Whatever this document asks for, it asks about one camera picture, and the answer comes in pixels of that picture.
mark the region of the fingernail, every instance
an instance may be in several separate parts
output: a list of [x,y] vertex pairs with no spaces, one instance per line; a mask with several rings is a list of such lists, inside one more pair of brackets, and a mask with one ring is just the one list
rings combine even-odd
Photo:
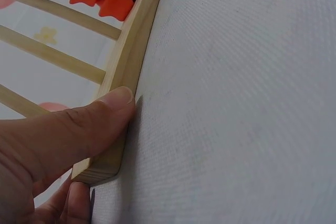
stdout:
[[121,110],[133,101],[133,97],[132,90],[127,87],[119,87],[110,91],[98,100],[105,103],[112,110]]

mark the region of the yellow star pattern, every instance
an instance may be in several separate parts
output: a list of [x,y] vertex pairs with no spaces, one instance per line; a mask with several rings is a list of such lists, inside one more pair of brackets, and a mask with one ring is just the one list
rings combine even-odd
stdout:
[[53,44],[56,45],[57,41],[54,39],[57,30],[49,27],[42,27],[39,34],[34,34],[34,39],[38,40],[43,44]]

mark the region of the light wood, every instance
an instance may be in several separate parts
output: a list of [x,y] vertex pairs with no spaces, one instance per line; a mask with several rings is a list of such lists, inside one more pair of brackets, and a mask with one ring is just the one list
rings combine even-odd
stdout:
[[[158,3],[159,0],[137,0],[112,50],[97,97],[118,86],[127,86],[136,91]],[[125,132],[101,155],[75,164],[72,180],[94,185],[116,175],[121,165],[124,141]]]
[[0,25],[0,40],[60,68],[101,84],[105,71]]
[[27,100],[0,84],[0,103],[11,108],[26,118],[49,113],[37,104]]
[[121,30],[118,28],[50,0],[16,1],[43,10],[114,40],[117,40],[121,33]]

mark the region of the skin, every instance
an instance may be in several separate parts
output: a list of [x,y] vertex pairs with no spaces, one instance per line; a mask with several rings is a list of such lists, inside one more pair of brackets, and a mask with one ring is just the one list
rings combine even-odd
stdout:
[[34,197],[110,146],[134,111],[132,92],[120,87],[88,106],[0,120],[0,223],[89,223],[90,190],[83,183],[68,178],[38,208]]

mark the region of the gray fabric surface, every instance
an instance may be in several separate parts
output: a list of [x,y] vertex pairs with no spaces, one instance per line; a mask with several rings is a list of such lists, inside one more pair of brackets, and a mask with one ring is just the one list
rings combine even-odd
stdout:
[[161,0],[93,223],[336,223],[336,0]]

